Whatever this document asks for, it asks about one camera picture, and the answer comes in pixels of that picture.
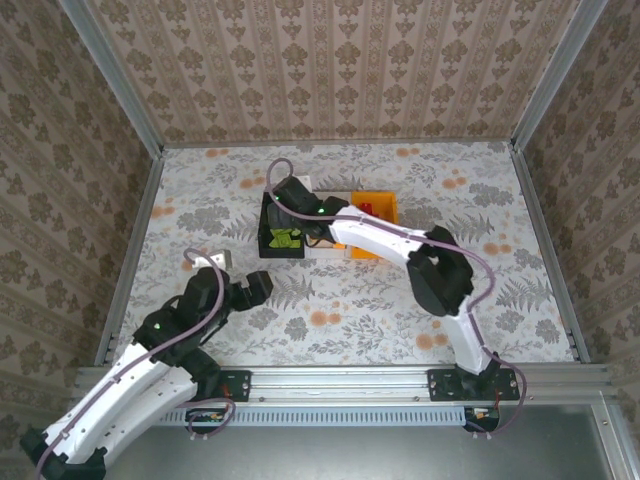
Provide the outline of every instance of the wallpaper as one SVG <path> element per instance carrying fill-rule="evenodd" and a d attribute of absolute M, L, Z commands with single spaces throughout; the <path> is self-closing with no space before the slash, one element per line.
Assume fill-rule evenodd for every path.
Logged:
<path fill-rule="evenodd" d="M 149 158 L 56 2 L 0 17 L 0 477 L 24 478 L 19 435 L 93 363 Z"/>
<path fill-rule="evenodd" d="M 578 0 L 91 0 L 166 144 L 508 138 Z"/>
<path fill-rule="evenodd" d="M 486 258 L 497 287 L 476 316 L 504 358 L 573 360 L 506 142 L 167 150 L 117 355 L 150 312 L 184 291 L 194 272 L 182 252 L 194 246 L 229 249 L 233 281 L 266 270 L 274 282 L 265 305 L 232 314 L 204 347 L 221 365 L 454 362 L 406 270 L 370 259 L 259 258 L 264 174 L 281 156 L 317 191 L 393 191 L 400 224 L 442 225 Z M 487 274 L 473 268 L 479 294 Z"/>
<path fill-rule="evenodd" d="M 640 2 L 610 1 L 526 148 L 576 313 L 640 440 Z"/>

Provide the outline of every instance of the black container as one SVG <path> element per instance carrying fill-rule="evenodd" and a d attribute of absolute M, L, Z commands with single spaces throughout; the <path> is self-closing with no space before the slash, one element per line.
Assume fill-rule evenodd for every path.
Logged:
<path fill-rule="evenodd" d="M 273 203 L 267 192 L 262 195 L 262 208 L 260 210 L 260 223 L 258 224 L 258 254 L 260 258 L 304 258 L 304 236 L 292 237 L 300 240 L 298 248 L 271 248 L 269 244 L 273 240 L 269 220 L 267 217 L 267 207 Z"/>

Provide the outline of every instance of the cable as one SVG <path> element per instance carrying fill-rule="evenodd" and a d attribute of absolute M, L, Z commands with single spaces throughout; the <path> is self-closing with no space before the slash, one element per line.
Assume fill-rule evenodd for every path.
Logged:
<path fill-rule="evenodd" d="M 182 407 L 194 408 L 200 405 L 211 404 L 215 402 L 226 403 L 228 407 L 231 407 L 231 413 L 228 413 L 225 419 L 220 423 L 220 425 L 218 425 L 215 428 L 215 430 L 213 430 L 211 433 L 206 433 L 201 435 L 193 431 L 193 421 L 198 417 L 202 417 L 203 415 L 205 415 L 205 413 L 192 412 L 193 415 L 189 417 L 189 423 L 187 425 L 187 430 L 191 434 L 191 440 L 195 438 L 203 438 L 204 440 L 207 440 L 207 438 L 213 437 L 214 435 L 218 435 L 220 432 L 222 432 L 222 430 L 224 430 L 227 427 L 227 425 L 229 425 L 229 422 L 231 422 L 231 419 L 233 419 L 234 415 L 236 414 L 236 402 L 234 402 L 230 398 L 220 397 L 220 398 L 210 398 L 208 400 L 201 400 L 199 402 L 183 403 L 182 405 L 180 405 L 181 408 Z"/>
<path fill-rule="evenodd" d="M 144 355 L 140 355 L 135 360 L 132 360 L 131 363 L 129 363 L 128 365 L 125 365 L 121 370 L 119 370 L 116 374 L 114 374 L 113 377 L 109 379 L 110 381 L 106 383 L 100 390 L 98 390 L 98 392 L 95 395 L 93 395 L 89 400 L 87 400 L 85 405 L 78 411 L 78 413 L 76 413 L 76 415 L 69 421 L 67 426 L 60 431 L 57 437 L 51 442 L 51 444 L 43 452 L 42 456 L 40 457 L 36 465 L 36 474 L 35 474 L 36 480 L 40 480 L 42 469 L 44 468 L 44 464 L 47 461 L 47 458 L 49 458 L 49 455 L 51 455 L 51 453 L 55 450 L 55 448 L 62 441 L 62 439 L 65 436 L 67 436 L 71 430 L 73 430 L 73 427 L 76 426 L 76 424 L 80 421 L 80 419 L 89 411 L 89 409 L 91 409 L 91 407 L 100 399 L 100 397 L 102 397 L 102 395 L 104 395 L 105 392 L 109 390 L 109 388 L 111 388 L 113 384 L 118 383 L 122 379 L 122 377 L 127 374 L 127 372 L 131 371 L 131 369 L 135 368 L 136 366 L 138 366 L 140 363 L 144 362 L 148 358 L 153 357 L 157 353 L 169 348 L 172 345 L 175 345 L 176 343 L 184 340 L 185 338 L 190 337 L 191 335 L 196 333 L 198 330 L 201 330 L 202 328 L 204 328 L 207 325 L 207 323 L 209 323 L 209 321 L 218 312 L 218 310 L 220 310 L 220 307 L 222 306 L 222 301 L 224 299 L 224 288 L 223 288 L 224 280 L 222 278 L 222 272 L 220 268 L 218 267 L 218 265 L 216 265 L 216 262 L 214 262 L 213 259 L 206 253 L 196 250 L 195 248 L 187 248 L 184 251 L 183 255 L 184 255 L 184 258 L 188 262 L 190 262 L 192 265 L 195 264 L 195 261 L 192 260 L 191 257 L 189 257 L 189 254 L 195 254 L 204 258 L 207 262 L 211 264 L 211 266 L 213 267 L 213 271 L 216 274 L 216 280 L 218 282 L 219 288 L 218 288 L 218 295 L 216 297 L 216 302 L 213 305 L 213 308 L 211 309 L 211 311 L 197 325 L 191 327 L 189 330 L 181 333 L 180 335 L 173 337 L 170 340 L 167 340 L 165 343 L 158 345 L 152 350 L 149 350 Z"/>
<path fill-rule="evenodd" d="M 398 237 L 401 237 L 401 238 L 406 238 L 408 240 L 413 240 L 413 241 L 416 241 L 416 242 L 424 243 L 424 244 L 432 246 L 432 247 L 444 248 L 444 249 L 450 250 L 452 252 L 461 253 L 463 255 L 466 255 L 469 258 L 474 259 L 476 262 L 478 262 L 482 266 L 482 268 L 485 269 L 485 271 L 487 272 L 487 276 L 489 277 L 489 286 L 486 288 L 486 290 L 484 292 L 482 292 L 480 295 L 478 295 L 478 297 L 474 298 L 469 303 L 469 305 L 467 306 L 467 313 L 469 314 L 469 321 L 471 322 L 471 326 L 472 326 L 473 331 L 474 331 L 474 333 L 476 335 L 476 338 L 480 342 L 480 347 L 482 348 L 482 351 L 487 356 L 489 356 L 489 358 L 491 358 L 492 360 L 495 360 L 496 362 L 500 363 L 501 365 L 504 365 L 507 368 L 511 368 L 521 379 L 522 392 L 520 394 L 520 400 L 519 400 L 518 405 L 516 407 L 516 411 L 511 416 L 511 418 L 507 421 L 506 424 L 504 424 L 502 427 L 499 427 L 496 430 L 494 430 L 493 432 L 491 432 L 491 435 L 495 435 L 497 433 L 500 433 L 500 432 L 504 431 L 504 429 L 506 427 L 511 425 L 513 423 L 513 421 L 520 415 L 520 411 L 522 410 L 522 407 L 524 406 L 524 399 L 525 399 L 525 396 L 526 396 L 526 393 L 527 393 L 527 380 L 526 380 L 525 375 L 522 372 L 522 370 L 520 370 L 518 367 L 516 367 L 512 363 L 507 362 L 506 360 L 503 360 L 502 358 L 498 357 L 497 355 L 495 355 L 491 350 L 489 350 L 486 347 L 486 345 L 484 343 L 484 338 L 482 337 L 482 333 L 480 333 L 480 328 L 478 327 L 478 323 L 476 322 L 476 319 L 473 316 L 473 313 L 471 312 L 471 310 L 476 305 L 478 305 L 478 303 L 482 302 L 484 299 L 488 298 L 491 295 L 491 292 L 493 292 L 493 289 L 495 288 L 495 285 L 496 285 L 495 273 L 493 272 L 491 266 L 486 262 L 486 260 L 484 260 L 478 254 L 476 254 L 474 252 L 471 252 L 471 251 L 469 251 L 469 250 L 467 250 L 465 248 L 458 247 L 457 245 L 451 245 L 449 243 L 438 242 L 438 241 L 431 240 L 429 238 L 421 237 L 421 236 L 417 236 L 417 235 L 403 235 L 403 234 L 400 234 L 393 227 L 385 225 L 384 223 L 376 222 L 376 221 L 374 221 L 374 220 L 372 220 L 370 218 L 367 218 L 367 217 L 361 217 L 361 216 L 356 216 L 356 215 L 327 215 L 327 216 L 304 215 L 302 213 L 294 212 L 293 210 L 288 208 L 286 205 L 283 205 L 282 203 L 280 203 L 280 201 L 278 200 L 276 195 L 273 193 L 273 184 L 271 183 L 271 172 L 273 171 L 273 168 L 279 163 L 285 163 L 289 167 L 289 173 L 287 174 L 287 178 L 289 178 L 289 177 L 291 177 L 293 175 L 293 164 L 291 163 L 291 161 L 289 159 L 281 157 L 281 158 L 278 158 L 278 159 L 274 160 L 273 162 L 271 162 L 271 164 L 267 168 L 267 175 L 266 175 L 266 177 L 267 177 L 266 178 L 267 188 L 266 188 L 266 191 L 269 194 L 269 196 L 271 197 L 271 200 L 273 201 L 273 203 L 275 203 L 281 210 L 283 210 L 285 213 L 291 215 L 292 217 L 296 217 L 296 218 L 299 218 L 301 220 L 311 220 L 311 221 L 314 221 L 314 222 L 317 222 L 317 221 L 333 222 L 335 220 L 349 220 L 349 221 L 355 221 L 355 222 L 358 222 L 358 223 L 365 223 L 367 225 L 371 225 L 373 227 L 379 228 L 380 230 L 383 230 L 385 232 L 392 233 L 392 234 L 394 234 L 394 235 L 396 235 Z"/>

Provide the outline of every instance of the gray floor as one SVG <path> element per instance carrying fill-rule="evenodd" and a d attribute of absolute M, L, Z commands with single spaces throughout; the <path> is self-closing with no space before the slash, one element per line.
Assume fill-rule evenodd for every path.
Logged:
<path fill-rule="evenodd" d="M 490 441 L 461 428 L 229 428 L 190 441 L 154 428 L 108 480 L 600 480 L 612 478 L 589 411 L 530 407 Z"/>

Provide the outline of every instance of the green object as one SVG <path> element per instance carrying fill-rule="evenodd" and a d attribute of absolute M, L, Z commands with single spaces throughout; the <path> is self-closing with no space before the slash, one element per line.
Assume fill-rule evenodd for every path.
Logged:
<path fill-rule="evenodd" d="M 272 228 L 273 240 L 269 242 L 269 248 L 300 248 L 300 239 L 294 240 L 292 237 L 299 237 L 300 230 L 292 228 Z"/>

